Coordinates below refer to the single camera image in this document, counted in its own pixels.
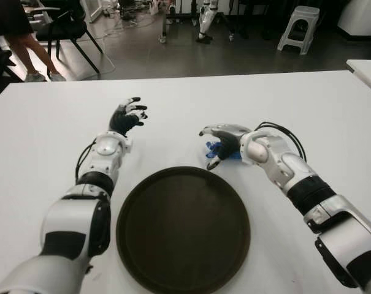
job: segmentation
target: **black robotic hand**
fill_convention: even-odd
[[[221,140],[221,147],[216,155],[207,165],[208,170],[215,168],[222,160],[228,158],[232,153],[240,150],[240,140],[250,129],[236,124],[213,124],[205,127],[199,136],[204,134],[213,135]]]
[[[147,107],[131,105],[131,103],[138,101],[140,101],[139,97],[133,97],[120,104],[110,119],[109,129],[125,136],[127,131],[134,126],[144,125],[140,120],[147,118],[144,112]]]

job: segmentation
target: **black cable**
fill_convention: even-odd
[[[305,151],[304,151],[304,148],[301,145],[300,140],[290,130],[286,129],[283,126],[279,126],[278,124],[272,124],[272,125],[265,124],[261,127],[273,127],[274,129],[277,129],[280,132],[283,132],[285,135],[287,135],[293,141],[293,143],[295,144],[295,146],[296,146],[296,148],[299,152],[300,157],[303,158],[304,161],[307,161],[307,156],[305,155]]]
[[[79,170],[80,170],[80,167],[82,166],[82,164],[84,163],[84,161],[86,160],[87,158],[87,155],[90,153],[91,151],[91,148],[93,147],[93,145],[96,143],[96,139],[94,139],[94,141],[89,144],[83,151],[82,153],[80,154],[79,156],[79,159],[77,160],[77,163],[76,163],[76,167],[75,167],[75,183],[77,184],[77,181],[79,180]]]
[[[287,128],[280,126],[279,124],[275,124],[274,122],[269,122],[269,121],[263,121],[260,123],[260,125],[255,128],[255,130],[261,129],[263,127],[271,127],[273,129],[277,129],[280,132],[283,132],[286,136],[288,136],[296,146],[298,153],[301,158],[306,162],[307,161],[307,155],[305,154],[304,147],[302,146],[300,140]]]

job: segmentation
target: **blue object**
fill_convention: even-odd
[[[218,152],[219,152],[219,150],[222,146],[222,143],[221,142],[207,142],[205,145],[210,150],[210,152],[207,153],[205,156],[207,158],[214,158],[218,154]],[[231,159],[241,159],[240,151],[236,151],[235,153],[230,154],[229,158],[231,158]]]

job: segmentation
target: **black shorts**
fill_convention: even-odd
[[[0,36],[33,32],[20,0],[0,0]]]

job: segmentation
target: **plastic stool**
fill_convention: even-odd
[[[291,15],[288,27],[286,31],[283,33],[281,41],[278,45],[278,50],[282,51],[283,46],[285,45],[292,45],[301,48],[300,55],[305,55],[308,53],[310,44],[313,41],[313,33],[316,29],[316,23],[319,18],[320,10],[319,8],[309,7],[309,6],[297,6],[294,9],[293,14]],[[296,24],[298,20],[305,20],[308,23],[308,29],[305,33],[305,37],[303,41],[289,39],[290,32],[293,29],[293,26]]]

